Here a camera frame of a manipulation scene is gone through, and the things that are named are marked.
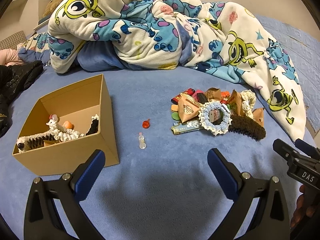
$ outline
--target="silver bolt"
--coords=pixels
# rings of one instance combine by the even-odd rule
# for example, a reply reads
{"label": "silver bolt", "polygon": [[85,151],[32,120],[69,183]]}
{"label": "silver bolt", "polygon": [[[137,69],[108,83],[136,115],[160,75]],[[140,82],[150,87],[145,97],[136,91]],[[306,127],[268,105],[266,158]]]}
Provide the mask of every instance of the silver bolt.
{"label": "silver bolt", "polygon": [[71,177],[70,173],[65,173],[62,175],[63,180],[68,180],[68,179],[70,179],[70,177]]}
{"label": "silver bolt", "polygon": [[250,175],[250,173],[248,173],[248,172],[243,172],[243,173],[242,173],[242,177],[243,177],[244,179],[250,179],[251,175]]}
{"label": "silver bolt", "polygon": [[279,182],[279,178],[277,176],[273,176],[272,180],[274,183],[278,183]]}
{"label": "silver bolt", "polygon": [[39,177],[36,177],[36,178],[33,180],[33,182],[34,182],[35,184],[39,183],[39,182],[40,182],[40,178],[39,178]]}

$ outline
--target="green one-eyed cartoon monster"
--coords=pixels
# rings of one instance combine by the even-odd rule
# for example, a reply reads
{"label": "green one-eyed cartoon monster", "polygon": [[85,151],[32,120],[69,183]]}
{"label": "green one-eyed cartoon monster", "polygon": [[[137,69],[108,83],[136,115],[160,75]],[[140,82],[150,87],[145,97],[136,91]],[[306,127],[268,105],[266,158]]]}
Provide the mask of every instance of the green one-eyed cartoon monster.
{"label": "green one-eyed cartoon monster", "polygon": [[64,9],[62,16],[67,16],[70,19],[78,19],[87,17],[87,14],[92,12],[93,17],[105,16],[104,11],[98,6],[98,0],[68,0],[64,3],[55,14],[55,22],[60,24],[58,13]]}
{"label": "green one-eyed cartoon monster", "polygon": [[233,35],[236,39],[234,42],[229,42],[229,62],[232,66],[237,66],[241,62],[248,62],[250,67],[255,67],[256,62],[252,58],[246,59],[248,56],[248,49],[251,48],[255,54],[262,55],[263,51],[257,51],[252,43],[245,43],[243,39],[238,38],[234,31],[230,31],[228,35]]}
{"label": "green one-eyed cartoon monster", "polygon": [[290,104],[292,103],[292,100],[296,102],[298,105],[298,99],[296,97],[296,94],[294,93],[293,89],[291,90],[292,96],[284,92],[283,86],[278,81],[278,78],[276,76],[272,77],[273,85],[280,85],[281,90],[276,89],[273,90],[271,97],[267,100],[267,103],[269,105],[269,108],[271,111],[280,111],[280,110],[286,110],[287,111],[287,117],[286,120],[289,124],[293,124],[294,117],[289,118],[289,113],[291,111]]}

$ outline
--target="human hand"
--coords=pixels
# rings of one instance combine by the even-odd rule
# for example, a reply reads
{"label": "human hand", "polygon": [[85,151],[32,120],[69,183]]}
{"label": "human hand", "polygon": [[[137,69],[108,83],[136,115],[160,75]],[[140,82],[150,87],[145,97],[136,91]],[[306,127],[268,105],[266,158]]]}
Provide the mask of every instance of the human hand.
{"label": "human hand", "polygon": [[[303,193],[303,194],[300,195],[298,197],[298,199],[297,199],[297,208],[294,211],[293,217],[292,217],[291,222],[290,222],[290,227],[291,228],[295,227],[301,221],[301,219],[304,217],[302,207],[303,207],[303,203],[304,203],[305,190],[306,190],[306,186],[305,185],[301,185],[299,191],[301,193]],[[315,213],[315,211],[316,211],[316,207],[315,206],[310,206],[306,210],[306,215],[311,218],[313,216],[313,214]]]}

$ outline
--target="cardboard box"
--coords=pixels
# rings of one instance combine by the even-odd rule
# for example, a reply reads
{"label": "cardboard box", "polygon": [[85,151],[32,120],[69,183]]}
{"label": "cardboard box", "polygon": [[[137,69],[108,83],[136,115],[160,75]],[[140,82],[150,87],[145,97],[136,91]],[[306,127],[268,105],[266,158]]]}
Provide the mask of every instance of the cardboard box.
{"label": "cardboard box", "polygon": [[119,163],[113,127],[111,99],[103,74],[73,83],[41,97],[32,108],[19,137],[49,130],[49,115],[56,114],[63,124],[66,120],[74,129],[86,134],[91,117],[99,116],[95,134],[60,142],[19,153],[17,145],[12,152],[19,162],[38,176],[73,172],[84,163],[95,149],[106,155],[105,166]]}

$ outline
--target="small transparent bottle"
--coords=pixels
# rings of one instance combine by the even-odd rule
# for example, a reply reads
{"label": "small transparent bottle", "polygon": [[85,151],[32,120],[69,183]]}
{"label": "small transparent bottle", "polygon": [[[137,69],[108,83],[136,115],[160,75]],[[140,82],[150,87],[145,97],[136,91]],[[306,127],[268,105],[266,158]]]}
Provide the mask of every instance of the small transparent bottle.
{"label": "small transparent bottle", "polygon": [[144,149],[147,147],[146,143],[144,142],[144,136],[141,132],[139,133],[139,147],[140,149]]}

